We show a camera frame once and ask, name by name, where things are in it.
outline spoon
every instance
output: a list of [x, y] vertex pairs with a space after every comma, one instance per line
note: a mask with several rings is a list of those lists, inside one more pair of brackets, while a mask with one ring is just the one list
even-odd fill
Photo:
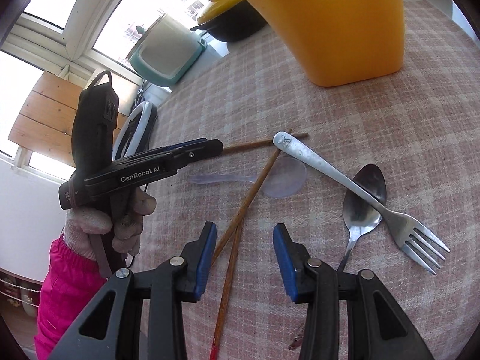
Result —
[[[210, 184], [223, 181], [248, 181], [255, 183], [257, 176], [220, 175], [189, 175], [187, 181], [192, 184]], [[294, 195], [305, 184], [307, 168], [302, 161], [292, 157], [281, 157], [275, 161], [267, 178], [263, 182], [262, 192], [265, 195], [281, 199]]]
[[[354, 183], [360, 185], [381, 204], [387, 200], [387, 187], [380, 168], [372, 163], [365, 165], [353, 178]], [[353, 247], [358, 239], [370, 233], [382, 221], [382, 216], [365, 200], [347, 190], [343, 200], [343, 221], [350, 232], [349, 243], [346, 247], [342, 262], [337, 272], [343, 272]]]

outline pink jacket sleeve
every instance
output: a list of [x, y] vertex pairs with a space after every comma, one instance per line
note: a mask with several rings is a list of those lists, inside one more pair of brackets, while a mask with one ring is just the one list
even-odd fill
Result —
[[38, 360], [47, 360], [63, 333], [105, 282], [97, 263], [74, 253], [63, 237], [52, 243], [34, 340]]

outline pot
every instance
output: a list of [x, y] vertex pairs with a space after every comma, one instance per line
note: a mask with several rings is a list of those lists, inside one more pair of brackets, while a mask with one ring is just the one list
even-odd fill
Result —
[[221, 42], [248, 38], [266, 25], [265, 19], [247, 0], [209, 0], [191, 31], [207, 31]]

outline metal pivot screw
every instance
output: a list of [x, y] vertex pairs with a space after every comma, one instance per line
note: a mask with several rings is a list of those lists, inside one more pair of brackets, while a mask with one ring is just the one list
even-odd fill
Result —
[[372, 280], [375, 277], [374, 273], [370, 269], [364, 269], [360, 275], [366, 280]]
[[180, 266], [185, 262], [183, 257], [175, 256], [170, 259], [171, 266]]
[[127, 268], [120, 268], [115, 272], [115, 276], [119, 279], [124, 279], [130, 274], [130, 271]]
[[322, 260], [316, 257], [310, 257], [307, 261], [307, 264], [309, 264], [309, 266], [311, 266], [312, 268], [318, 268], [322, 265]]

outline plastic spoon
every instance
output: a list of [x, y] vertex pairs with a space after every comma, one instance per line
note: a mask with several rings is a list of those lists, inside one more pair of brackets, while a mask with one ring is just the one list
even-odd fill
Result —
[[[189, 175], [187, 181], [192, 184], [211, 184], [224, 181], [248, 181], [255, 183], [257, 176], [242, 175]], [[291, 157], [282, 157], [275, 161], [270, 173], [263, 182], [261, 191], [265, 195], [281, 199], [294, 195], [305, 184], [307, 168], [302, 161]]]

